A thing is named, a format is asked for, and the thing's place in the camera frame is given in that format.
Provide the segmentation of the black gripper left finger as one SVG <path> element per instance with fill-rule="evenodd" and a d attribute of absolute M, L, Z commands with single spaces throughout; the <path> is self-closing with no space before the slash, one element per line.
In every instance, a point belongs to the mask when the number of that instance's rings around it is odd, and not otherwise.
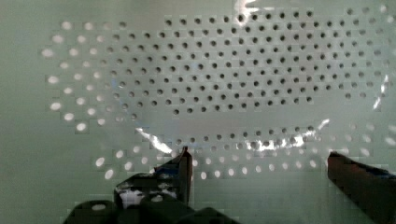
<path fill-rule="evenodd" d="M 113 199 L 75 206 L 63 224 L 240 224 L 220 211 L 189 206 L 192 156 L 183 147 L 172 160 L 120 182 Z"/>

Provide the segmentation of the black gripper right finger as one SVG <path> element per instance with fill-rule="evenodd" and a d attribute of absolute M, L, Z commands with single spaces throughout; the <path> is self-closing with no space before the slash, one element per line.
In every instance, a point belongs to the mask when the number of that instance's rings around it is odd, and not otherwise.
<path fill-rule="evenodd" d="M 395 224 L 395 175 L 334 151 L 327 162 L 328 178 L 375 224 Z"/>

